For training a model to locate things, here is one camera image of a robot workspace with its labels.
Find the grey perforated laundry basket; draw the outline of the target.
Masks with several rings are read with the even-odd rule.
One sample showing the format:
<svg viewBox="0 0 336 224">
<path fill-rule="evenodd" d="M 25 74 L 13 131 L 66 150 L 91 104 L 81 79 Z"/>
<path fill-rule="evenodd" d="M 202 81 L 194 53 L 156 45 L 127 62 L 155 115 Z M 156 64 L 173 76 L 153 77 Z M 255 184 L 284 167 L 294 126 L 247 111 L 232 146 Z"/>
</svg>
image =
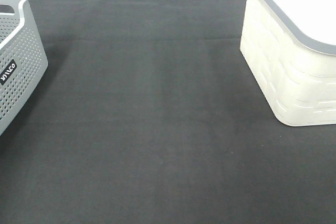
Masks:
<svg viewBox="0 0 336 224">
<path fill-rule="evenodd" d="M 1 132 L 40 82 L 48 60 L 28 0 L 1 0 Z"/>
</svg>

